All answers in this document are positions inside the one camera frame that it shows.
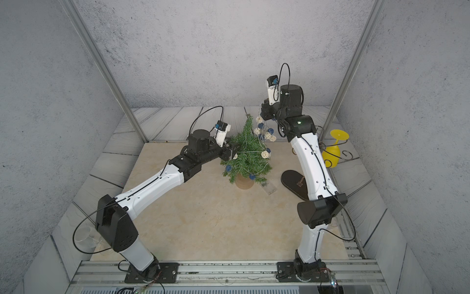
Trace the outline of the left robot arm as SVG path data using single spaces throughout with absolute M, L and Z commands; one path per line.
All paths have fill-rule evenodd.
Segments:
M 168 191 L 187 182 L 201 171 L 203 164 L 220 158 L 228 161 L 237 153 L 237 147 L 226 141 L 231 126 L 219 121 L 215 136 L 204 129 L 188 136 L 188 144 L 180 154 L 170 159 L 164 168 L 135 188 L 116 197 L 103 196 L 97 206 L 95 229 L 130 263 L 130 270 L 144 280 L 154 280 L 160 273 L 157 258 L 139 238 L 134 220 L 149 205 Z

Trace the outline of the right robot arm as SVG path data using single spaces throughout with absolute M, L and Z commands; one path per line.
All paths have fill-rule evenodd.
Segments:
M 301 163 L 307 186 L 307 200 L 297 206 L 304 224 L 302 240 L 296 251 L 296 276 L 306 281 L 325 267 L 319 250 L 331 223 L 347 202 L 328 176 L 321 155 L 317 129 L 308 115 L 303 114 L 304 92 L 298 85 L 279 85 L 276 77 L 267 80 L 268 98 L 261 106 L 263 120 L 276 120 L 279 132 L 291 143 Z

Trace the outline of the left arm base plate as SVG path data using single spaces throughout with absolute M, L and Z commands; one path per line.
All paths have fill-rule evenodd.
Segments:
M 179 263 L 152 263 L 144 271 L 138 271 L 133 265 L 129 266 L 125 284 L 149 284 L 151 282 L 161 284 L 174 284 L 176 283 L 177 272 Z

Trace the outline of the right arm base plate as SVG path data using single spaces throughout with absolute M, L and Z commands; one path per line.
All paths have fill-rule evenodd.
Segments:
M 313 263 L 294 260 L 292 262 L 277 262 L 275 278 L 279 282 L 327 283 L 330 281 L 330 274 L 326 264 L 320 260 Z

